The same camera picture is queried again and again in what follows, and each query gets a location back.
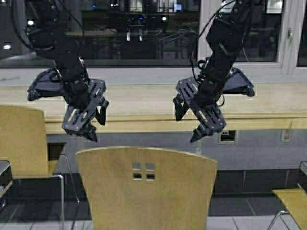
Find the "wooden chair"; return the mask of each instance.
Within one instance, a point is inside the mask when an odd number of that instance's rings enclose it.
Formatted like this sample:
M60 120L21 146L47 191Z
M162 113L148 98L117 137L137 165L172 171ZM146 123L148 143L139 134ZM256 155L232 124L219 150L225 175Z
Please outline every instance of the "wooden chair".
M60 157L65 158L70 170L68 158L64 154ZM17 105L0 105L0 161L11 163L13 179L57 177L61 180L61 219L64 229L64 178L62 175L53 175L58 160L48 160L43 111Z
M217 162L167 149L76 154L95 230L205 229Z
M275 221L281 215L291 215L301 230L307 230L307 193L301 188L273 190L285 205L287 211L277 213L268 227L272 229Z

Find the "tiled floor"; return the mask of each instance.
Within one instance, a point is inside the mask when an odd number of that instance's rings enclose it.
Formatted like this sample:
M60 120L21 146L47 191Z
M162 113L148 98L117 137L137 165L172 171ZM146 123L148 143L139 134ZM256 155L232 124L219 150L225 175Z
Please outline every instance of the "tiled floor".
M267 230L273 216L208 217L206 230ZM65 222L65 230L94 230L90 220ZM59 222L2 223L0 230L60 230ZM272 230L300 230L290 216L276 221Z
M214 197L207 230L267 230L274 215L283 210L274 196ZM52 200L11 201L0 212L0 230L60 230L60 202ZM88 203L65 202L65 230L93 230ZM299 230L290 216L283 216L273 230Z

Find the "electrical outlet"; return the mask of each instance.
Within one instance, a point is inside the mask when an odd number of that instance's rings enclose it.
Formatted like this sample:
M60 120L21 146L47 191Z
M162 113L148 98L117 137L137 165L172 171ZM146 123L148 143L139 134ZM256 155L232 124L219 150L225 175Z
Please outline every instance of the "electrical outlet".
M291 130L289 129L284 129L282 131L282 138L281 138L281 142L290 142L291 140Z
M236 131L222 131L219 133L220 144L235 144L237 141Z

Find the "robotic arm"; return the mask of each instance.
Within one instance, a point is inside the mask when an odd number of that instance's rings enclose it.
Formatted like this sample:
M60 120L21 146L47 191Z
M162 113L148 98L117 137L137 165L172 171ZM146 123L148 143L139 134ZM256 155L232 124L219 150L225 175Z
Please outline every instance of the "robotic arm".
M54 68L39 74L29 87L28 100L63 96L68 108L62 128L67 134L97 141L96 128L91 120L95 117L100 124L105 125L108 101L103 93L106 85L103 80L89 79L86 66L79 57L83 41L78 43L66 36L66 23L62 20L64 15L55 0L25 0L27 8L35 17L35 26L24 29L30 42L27 44L16 28L15 2L12 0L11 16L16 35L38 56L54 61ZM57 2L81 27L62 1Z
M201 123L193 131L191 142L221 132L226 126L216 103L223 93L255 94L248 78L232 66L250 33L253 16L262 13L262 0L232 2L235 4L229 15L220 14L221 7L212 17L207 42L213 54L198 62L201 70L198 78L193 73L194 77L180 80L176 87L178 94L173 100L176 120L180 121L190 108Z

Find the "metal chair leg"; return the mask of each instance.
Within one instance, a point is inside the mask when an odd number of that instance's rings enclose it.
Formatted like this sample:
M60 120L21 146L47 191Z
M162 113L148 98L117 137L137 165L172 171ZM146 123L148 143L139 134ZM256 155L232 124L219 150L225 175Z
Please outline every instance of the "metal chair leg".
M79 198L78 198L78 196L77 196L75 183L73 182L72 172L71 172L71 164L69 163L68 157L67 157L65 154L61 154L61 155L60 155L60 158L61 158L61 157L64 157L64 158L65 158L65 161L66 161L66 164L67 164L67 167L68 167L68 170L69 170L69 174L70 174L70 177L71 177L71 184L72 184L73 192L74 192L74 194L75 194L75 198L76 198L76 200L77 200L77 203L79 204L79 203L80 203L80 200L79 200Z
M4 207L6 206L6 199L3 199L2 204L0 205L0 212L4 209Z
M64 206L64 177L62 175L53 175L52 177L57 177L61 180L61 222L62 222L62 230L64 230L65 224L65 206Z
M271 230L271 228L273 227L273 225L276 222L276 220L278 219L278 217L280 217L281 215L288 215L288 214L289 214L289 212L287 212L287 211L280 211L279 213L277 213L276 216L274 217L274 219L272 220L272 222L270 223L267 230Z

